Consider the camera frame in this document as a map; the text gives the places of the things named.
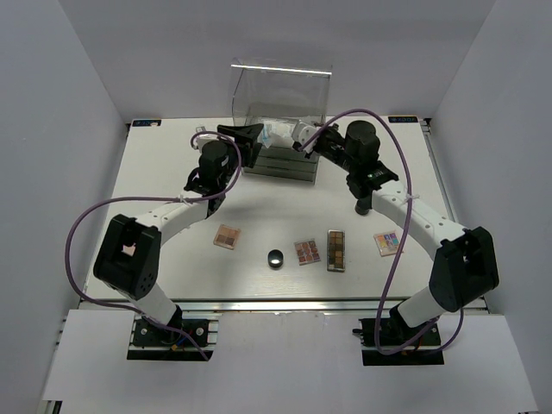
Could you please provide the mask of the cotton pad pack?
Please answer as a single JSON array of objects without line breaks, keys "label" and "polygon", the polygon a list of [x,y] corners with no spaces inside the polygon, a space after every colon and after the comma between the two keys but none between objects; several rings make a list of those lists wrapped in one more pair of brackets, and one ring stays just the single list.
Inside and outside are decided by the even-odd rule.
[{"label": "cotton pad pack", "polygon": [[276,122],[272,129],[272,141],[276,147],[292,148],[294,144],[293,132],[297,124],[295,122]]},{"label": "cotton pad pack", "polygon": [[273,141],[272,141],[272,129],[276,122],[280,122],[280,121],[265,120],[263,122],[263,129],[260,135],[260,142],[266,148],[276,147],[273,145]]}]

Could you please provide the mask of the clear acrylic drawer organizer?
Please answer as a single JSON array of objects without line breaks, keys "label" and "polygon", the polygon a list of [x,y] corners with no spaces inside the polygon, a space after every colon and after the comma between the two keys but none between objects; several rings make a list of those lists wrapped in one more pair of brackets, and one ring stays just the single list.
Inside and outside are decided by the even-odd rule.
[{"label": "clear acrylic drawer organizer", "polygon": [[[234,125],[246,126],[265,120],[303,121],[311,125],[325,123],[332,65],[235,58],[230,67],[229,104]],[[255,166],[247,168],[245,173],[313,184],[317,168],[316,156],[307,159],[293,148],[266,148],[262,144]]]}]

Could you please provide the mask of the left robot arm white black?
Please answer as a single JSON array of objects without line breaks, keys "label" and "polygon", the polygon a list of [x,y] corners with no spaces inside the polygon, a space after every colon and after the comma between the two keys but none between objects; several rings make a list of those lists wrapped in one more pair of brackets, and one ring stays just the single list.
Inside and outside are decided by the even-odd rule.
[{"label": "left robot arm white black", "polygon": [[254,166],[261,150],[261,123],[215,131],[197,132],[192,146],[200,153],[198,165],[188,176],[184,194],[174,201],[139,216],[114,216],[106,230],[96,261],[94,276],[121,293],[153,325],[162,343],[175,343],[182,334],[182,310],[157,283],[163,245],[213,216],[226,194],[236,184],[241,169]]}]

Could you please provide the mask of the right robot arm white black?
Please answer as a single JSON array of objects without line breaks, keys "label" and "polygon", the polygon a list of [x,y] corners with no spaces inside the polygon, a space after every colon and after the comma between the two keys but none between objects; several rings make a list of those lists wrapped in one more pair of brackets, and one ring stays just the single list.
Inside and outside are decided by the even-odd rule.
[{"label": "right robot arm white black", "polygon": [[428,321],[458,311],[499,285],[491,234],[482,227],[467,229],[415,198],[380,161],[380,139],[370,122],[351,122],[344,135],[336,127],[300,122],[292,139],[294,149],[321,155],[347,172],[358,214],[375,210],[392,220],[432,259],[427,287],[390,312],[389,331],[396,342],[412,342]]}]

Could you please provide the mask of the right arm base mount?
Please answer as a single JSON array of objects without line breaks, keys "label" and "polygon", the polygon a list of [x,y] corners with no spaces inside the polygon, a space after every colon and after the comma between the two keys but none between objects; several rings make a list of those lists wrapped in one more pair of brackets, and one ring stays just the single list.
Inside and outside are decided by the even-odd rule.
[{"label": "right arm base mount", "polygon": [[[382,318],[379,328],[379,343],[384,350],[397,348],[410,340],[421,328],[398,327],[390,317]],[[365,367],[414,367],[442,366],[441,336],[434,324],[423,336],[393,355],[385,356],[375,346],[375,319],[363,318],[352,335],[361,342],[362,363]]]}]

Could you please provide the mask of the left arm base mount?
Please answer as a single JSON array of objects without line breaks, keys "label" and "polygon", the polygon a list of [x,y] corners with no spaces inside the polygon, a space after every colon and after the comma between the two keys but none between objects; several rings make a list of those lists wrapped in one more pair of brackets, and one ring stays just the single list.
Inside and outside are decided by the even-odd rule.
[{"label": "left arm base mount", "polygon": [[209,361],[216,345],[218,320],[182,314],[162,329],[136,317],[131,330],[129,361]]}]

